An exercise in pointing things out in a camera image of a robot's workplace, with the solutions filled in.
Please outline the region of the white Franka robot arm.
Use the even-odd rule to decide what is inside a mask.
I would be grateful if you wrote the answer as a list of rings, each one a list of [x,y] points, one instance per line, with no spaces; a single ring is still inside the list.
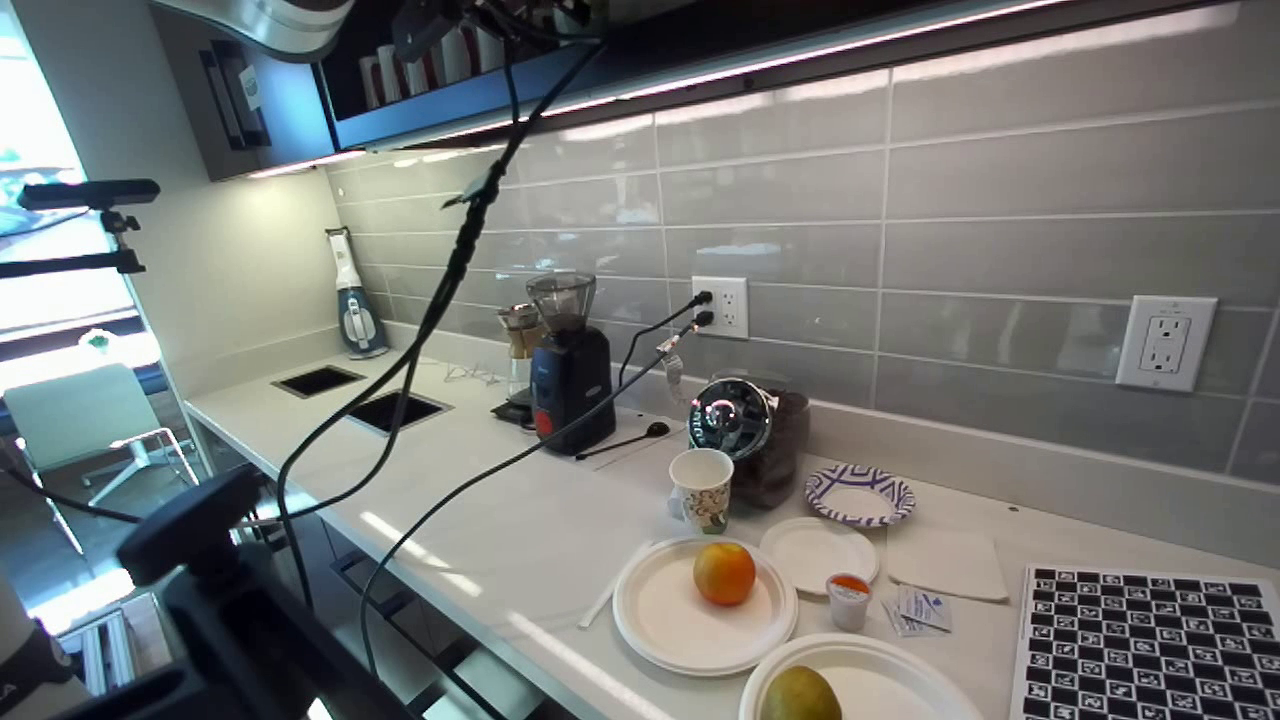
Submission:
[[[157,8],[184,10],[212,26],[224,26],[280,60],[319,60],[345,21],[354,15],[357,0],[153,0]],[[469,8],[498,8],[508,2],[548,2],[548,0],[440,0],[447,21],[464,15]],[[626,26],[654,21],[659,10],[679,8],[684,0],[586,0],[588,26]]]

